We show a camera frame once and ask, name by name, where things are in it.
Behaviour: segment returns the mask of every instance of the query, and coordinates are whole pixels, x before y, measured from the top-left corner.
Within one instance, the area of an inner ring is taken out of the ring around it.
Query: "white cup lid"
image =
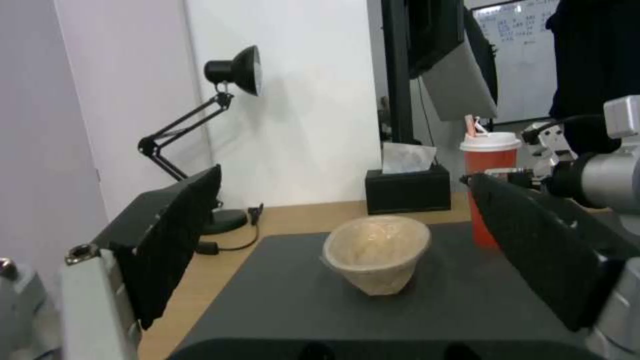
[[[468,152],[496,152],[518,149],[522,142],[514,133],[479,133],[477,136],[465,134],[460,150]]]

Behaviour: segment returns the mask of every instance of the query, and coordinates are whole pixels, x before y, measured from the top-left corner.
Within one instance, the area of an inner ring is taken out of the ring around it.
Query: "beige bowl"
[[[367,217],[334,230],[324,242],[325,263],[368,295],[392,295],[411,279],[431,243],[426,225],[405,217]]]

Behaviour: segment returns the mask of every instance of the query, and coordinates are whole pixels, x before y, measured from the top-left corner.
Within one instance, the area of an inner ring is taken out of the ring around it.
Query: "black tissue box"
[[[451,209],[449,172],[442,165],[404,174],[369,170],[364,184],[370,215]]]

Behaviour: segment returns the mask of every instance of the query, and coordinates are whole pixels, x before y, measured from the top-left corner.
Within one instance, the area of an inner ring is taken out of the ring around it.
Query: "desk lamp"
[[[227,111],[231,105],[231,100],[234,98],[234,96],[228,92],[229,83],[235,83],[245,92],[258,96],[262,83],[261,75],[260,54],[258,47],[255,45],[242,50],[233,60],[208,61],[204,67],[204,76],[215,86],[216,95],[154,134],[142,138],[138,143],[138,150],[177,181],[187,179],[187,174],[161,154],[162,149]],[[177,126],[183,124],[213,104],[219,106],[216,111],[208,114],[192,125],[176,129]],[[220,207],[221,205],[222,202],[218,201],[216,207]],[[246,223],[247,217],[243,210],[212,211],[211,221],[204,226],[202,234],[225,233],[242,227]]]

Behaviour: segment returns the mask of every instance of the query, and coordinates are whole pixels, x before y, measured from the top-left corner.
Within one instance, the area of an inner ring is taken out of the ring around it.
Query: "black mat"
[[[611,214],[598,218],[615,224]],[[470,223],[430,229],[431,248],[409,285],[391,297],[368,297],[323,265],[327,234],[265,238],[178,348],[216,338],[581,346],[584,333],[567,331],[499,252],[473,245]]]

